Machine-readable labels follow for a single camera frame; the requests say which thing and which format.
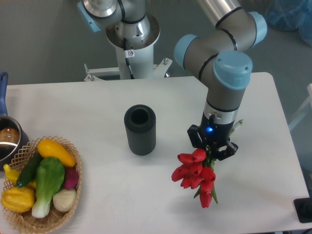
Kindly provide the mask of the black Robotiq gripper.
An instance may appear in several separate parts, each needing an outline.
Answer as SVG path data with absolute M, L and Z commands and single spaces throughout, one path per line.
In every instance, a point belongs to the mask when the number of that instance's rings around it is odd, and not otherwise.
M 194 148 L 204 149 L 205 146 L 212 146 L 214 143 L 216 143 L 216 148 L 226 145 L 225 149 L 218 149 L 215 155 L 217 160 L 222 161 L 235 155 L 238 145 L 233 142 L 228 143 L 234 121 L 228 124 L 220 124 L 216 121 L 215 115 L 207 118 L 203 114 L 200 125 L 191 125 L 187 133 Z

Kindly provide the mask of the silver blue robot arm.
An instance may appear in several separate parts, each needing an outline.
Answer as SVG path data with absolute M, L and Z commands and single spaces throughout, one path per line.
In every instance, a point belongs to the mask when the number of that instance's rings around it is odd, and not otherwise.
M 176 62 L 208 88 L 199 126 L 188 129 L 195 148 L 210 153 L 213 160 L 233 156 L 238 147 L 230 130 L 249 84 L 253 63 L 245 50 L 262 41 L 265 19 L 245 12 L 235 0 L 201 0 L 216 31 L 201 39 L 185 35 L 176 44 Z M 151 78 L 154 44 L 160 27 L 147 13 L 143 0 L 81 0 L 77 7 L 93 31 L 104 30 L 115 47 L 121 79 Z

